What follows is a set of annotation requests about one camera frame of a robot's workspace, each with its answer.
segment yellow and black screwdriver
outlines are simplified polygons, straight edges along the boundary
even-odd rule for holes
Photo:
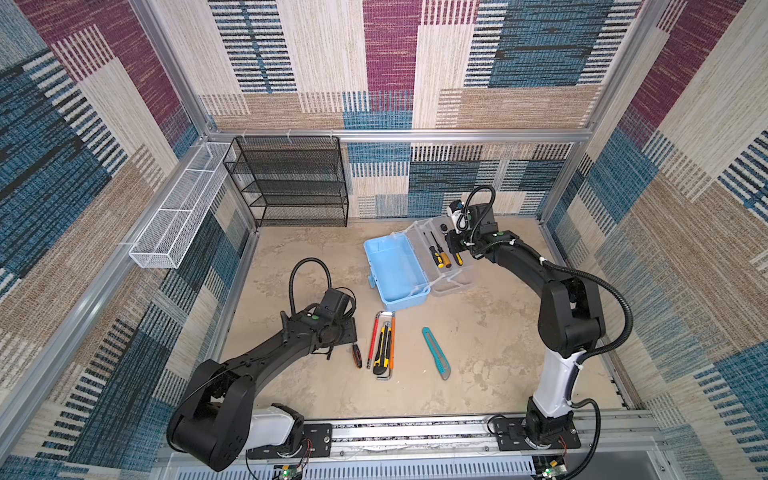
[[[442,262],[442,257],[439,253],[437,253],[437,250],[432,246],[431,243],[429,243],[429,237],[427,237],[426,232],[422,232],[424,234],[424,238],[427,239],[427,243],[429,244],[429,252],[432,254],[432,259],[435,261],[435,265],[437,265],[438,268],[443,268],[445,264]]]
[[[448,258],[448,254],[442,249],[440,246],[440,243],[438,243],[437,239],[435,238],[434,232],[430,232],[432,234],[432,239],[435,241],[435,245],[437,245],[437,252],[440,254],[440,258],[442,259],[443,264],[445,265],[445,268],[451,268],[451,260]]]

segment white wire basket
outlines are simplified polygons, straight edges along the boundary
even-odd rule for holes
[[[141,268],[178,268],[205,214],[235,161],[228,143],[208,142],[197,151],[160,208],[139,235],[129,255]]]

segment black wire rack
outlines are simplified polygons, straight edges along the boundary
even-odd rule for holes
[[[235,137],[232,149],[224,166],[259,227],[346,227],[339,138]]]

